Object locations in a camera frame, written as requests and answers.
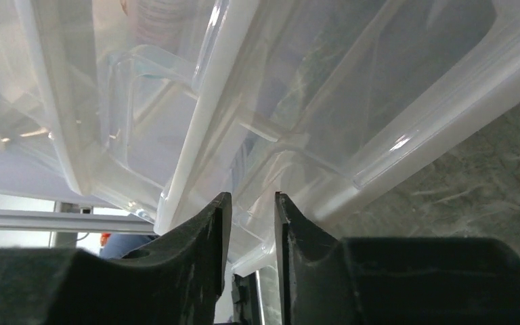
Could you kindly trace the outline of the white plastic drawer organizer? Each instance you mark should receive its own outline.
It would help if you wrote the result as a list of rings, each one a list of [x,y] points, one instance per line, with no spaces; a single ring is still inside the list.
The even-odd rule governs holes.
[[[0,193],[335,228],[520,102],[520,1],[0,1]]]

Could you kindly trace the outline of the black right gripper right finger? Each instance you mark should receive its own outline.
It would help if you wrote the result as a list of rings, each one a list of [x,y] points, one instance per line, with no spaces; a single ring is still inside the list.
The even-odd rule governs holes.
[[[520,324],[520,258],[493,238],[336,239],[275,195],[283,324]]]

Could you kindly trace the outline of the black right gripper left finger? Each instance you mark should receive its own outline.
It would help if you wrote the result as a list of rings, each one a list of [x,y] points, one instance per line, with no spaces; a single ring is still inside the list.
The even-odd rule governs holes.
[[[127,253],[0,248],[0,324],[212,324],[225,284],[232,197]]]

